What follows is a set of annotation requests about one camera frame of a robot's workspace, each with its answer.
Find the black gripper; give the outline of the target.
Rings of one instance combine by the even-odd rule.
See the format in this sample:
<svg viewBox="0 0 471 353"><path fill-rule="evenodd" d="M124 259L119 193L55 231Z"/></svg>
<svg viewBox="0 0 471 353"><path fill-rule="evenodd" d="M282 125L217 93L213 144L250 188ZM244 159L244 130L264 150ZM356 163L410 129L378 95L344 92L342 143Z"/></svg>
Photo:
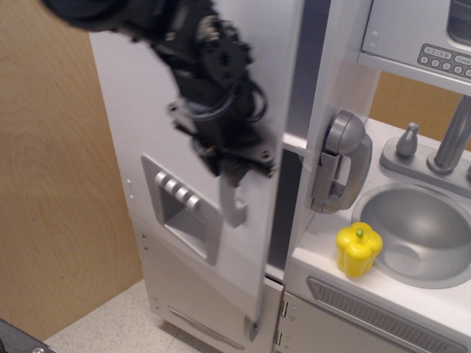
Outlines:
<svg viewBox="0 0 471 353"><path fill-rule="evenodd" d="M175 128L191 136L191 147L215 176L222 173L237 188L246 173L257 171L272 177L276 171L271 137L231 109L210 112L185 101L167 105Z"/></svg>

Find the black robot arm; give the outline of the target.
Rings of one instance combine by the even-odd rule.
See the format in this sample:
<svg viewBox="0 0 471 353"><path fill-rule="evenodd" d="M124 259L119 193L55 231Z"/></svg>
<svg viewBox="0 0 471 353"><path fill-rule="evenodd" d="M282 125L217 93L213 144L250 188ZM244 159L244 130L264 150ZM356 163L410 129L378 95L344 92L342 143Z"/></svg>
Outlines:
<svg viewBox="0 0 471 353"><path fill-rule="evenodd" d="M268 101L249 75L250 47L212 1L46 1L67 24L145 42L169 67L179 98L168 106L210 172L238 186L251 170L275 172L275 152L258 126Z"/></svg>

